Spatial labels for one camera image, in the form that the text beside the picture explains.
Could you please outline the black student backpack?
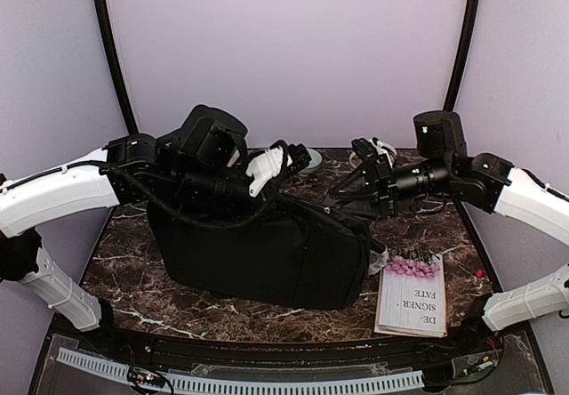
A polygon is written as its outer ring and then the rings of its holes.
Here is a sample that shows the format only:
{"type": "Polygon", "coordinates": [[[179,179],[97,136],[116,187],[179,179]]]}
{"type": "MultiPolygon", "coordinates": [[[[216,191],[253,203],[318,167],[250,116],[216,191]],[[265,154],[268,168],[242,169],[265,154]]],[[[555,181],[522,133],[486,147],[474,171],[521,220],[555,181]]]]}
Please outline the black student backpack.
{"type": "Polygon", "coordinates": [[[177,222],[155,205],[148,223],[175,282],[297,309],[341,310],[360,295],[372,255],[388,255],[368,221],[280,197],[237,229],[177,222]]]}

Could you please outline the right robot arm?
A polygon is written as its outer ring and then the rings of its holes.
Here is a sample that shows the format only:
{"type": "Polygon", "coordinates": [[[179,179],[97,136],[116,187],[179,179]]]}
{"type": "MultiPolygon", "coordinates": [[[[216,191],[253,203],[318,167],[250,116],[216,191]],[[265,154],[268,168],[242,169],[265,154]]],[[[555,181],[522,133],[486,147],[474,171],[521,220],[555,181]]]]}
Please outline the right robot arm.
{"type": "MultiPolygon", "coordinates": [[[[381,218],[396,216],[398,202],[443,194],[489,214],[523,222],[563,244],[568,242],[568,197],[533,173],[491,153],[471,157],[458,114],[443,110],[413,119],[418,165],[395,166],[377,139],[355,139],[352,149],[359,166],[332,187],[337,204],[369,203],[381,218]]],[[[478,297],[453,345],[471,354],[488,333],[550,313],[568,316],[568,268],[504,293],[478,297]]]]}

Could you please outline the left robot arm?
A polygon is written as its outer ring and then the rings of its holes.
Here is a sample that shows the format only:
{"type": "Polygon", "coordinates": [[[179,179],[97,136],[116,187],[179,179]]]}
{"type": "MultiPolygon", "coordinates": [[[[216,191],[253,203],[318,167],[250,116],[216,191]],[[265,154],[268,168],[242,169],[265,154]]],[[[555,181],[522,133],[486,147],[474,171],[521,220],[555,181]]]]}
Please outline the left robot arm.
{"type": "Polygon", "coordinates": [[[75,161],[17,181],[1,180],[1,277],[28,286],[107,356],[125,348],[113,312],[52,259],[36,226],[92,209],[150,201],[174,218],[212,199],[246,199],[247,129],[228,112],[198,105],[162,137],[132,134],[75,161]]]}

